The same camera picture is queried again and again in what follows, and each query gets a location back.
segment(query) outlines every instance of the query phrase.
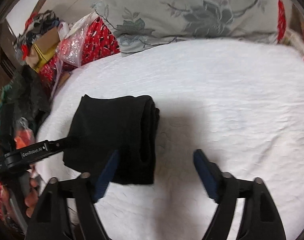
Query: pillow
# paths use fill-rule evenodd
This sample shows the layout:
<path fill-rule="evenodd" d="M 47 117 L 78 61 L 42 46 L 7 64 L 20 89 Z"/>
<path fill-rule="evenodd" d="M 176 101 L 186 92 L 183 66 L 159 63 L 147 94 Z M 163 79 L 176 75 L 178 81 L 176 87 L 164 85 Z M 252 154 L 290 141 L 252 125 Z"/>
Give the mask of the pillow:
<path fill-rule="evenodd" d="M 100 0 L 92 5 L 123 54 L 193 38 L 276 43 L 278 0 Z"/>

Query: metal screw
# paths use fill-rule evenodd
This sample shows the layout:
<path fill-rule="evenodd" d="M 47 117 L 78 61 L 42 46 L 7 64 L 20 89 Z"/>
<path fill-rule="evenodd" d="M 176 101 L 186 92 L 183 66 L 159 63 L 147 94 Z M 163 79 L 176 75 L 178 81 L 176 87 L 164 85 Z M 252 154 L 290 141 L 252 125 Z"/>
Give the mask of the metal screw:
<path fill-rule="evenodd" d="M 80 177 L 81 177 L 82 179 L 86 179 L 86 178 L 88 178 L 88 177 L 90 177 L 90 176 L 91 176 L 91 174 L 90 174 L 89 172 L 84 172 L 84 173 L 81 174 Z"/>
<path fill-rule="evenodd" d="M 58 182 L 58 180 L 57 180 L 57 178 L 52 178 L 52 179 L 50 179 L 49 182 L 50 182 L 50 184 L 55 184 Z"/>
<path fill-rule="evenodd" d="M 224 178 L 227 178 L 227 179 L 232 177 L 232 174 L 230 174 L 229 172 L 223 172 L 222 175 Z"/>
<path fill-rule="evenodd" d="M 257 184 L 263 184 L 263 180 L 261 178 L 256 178 L 254 180 Z"/>

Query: black folded cloth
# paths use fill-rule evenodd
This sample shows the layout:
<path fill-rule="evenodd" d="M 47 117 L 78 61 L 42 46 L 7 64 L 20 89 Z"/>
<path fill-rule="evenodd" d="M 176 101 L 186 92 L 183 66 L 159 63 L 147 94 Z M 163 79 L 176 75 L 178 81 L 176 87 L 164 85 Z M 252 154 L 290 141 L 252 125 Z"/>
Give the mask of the black folded cloth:
<path fill-rule="evenodd" d="M 79 147 L 64 151 L 64 164 L 97 178 L 112 152 L 120 162 L 112 182 L 153 184 L 155 135 L 159 109 L 150 96 L 114 99 L 82 97 L 68 136 L 79 140 Z"/>

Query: cardboard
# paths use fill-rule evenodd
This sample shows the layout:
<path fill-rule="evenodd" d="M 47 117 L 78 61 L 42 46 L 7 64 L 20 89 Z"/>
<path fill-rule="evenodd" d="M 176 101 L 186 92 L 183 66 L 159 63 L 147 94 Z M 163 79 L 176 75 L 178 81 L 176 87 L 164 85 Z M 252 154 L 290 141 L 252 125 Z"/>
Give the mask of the cardboard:
<path fill-rule="evenodd" d="M 39 73 L 40 69 L 55 55 L 57 44 L 54 44 L 45 54 L 41 52 L 40 48 L 36 44 L 33 44 L 33 47 L 39 57 L 39 62 L 33 67 L 33 69 Z"/>
<path fill-rule="evenodd" d="M 54 27 L 35 41 L 34 44 L 39 48 L 42 54 L 46 54 L 49 49 L 53 48 L 53 46 L 57 45 L 59 42 L 58 27 Z"/>

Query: white bedsheet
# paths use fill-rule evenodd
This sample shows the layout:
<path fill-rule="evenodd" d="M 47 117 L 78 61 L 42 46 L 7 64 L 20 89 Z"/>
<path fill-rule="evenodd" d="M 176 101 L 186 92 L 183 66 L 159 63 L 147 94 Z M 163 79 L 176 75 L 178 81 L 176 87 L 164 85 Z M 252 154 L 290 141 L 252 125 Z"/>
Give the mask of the white bedsheet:
<path fill-rule="evenodd" d="M 202 239 L 216 204 L 194 169 L 197 148 L 239 179 L 264 179 L 287 240 L 304 228 L 304 61 L 294 49 L 194 40 L 92 62 L 55 97 L 39 141 L 68 134 L 84 94 L 151 95 L 160 109 L 155 184 L 111 184 L 96 204 L 111 239 Z M 62 154 L 37 171 L 45 181 L 79 174 L 64 166 Z M 229 239 L 241 212 L 238 205 Z"/>

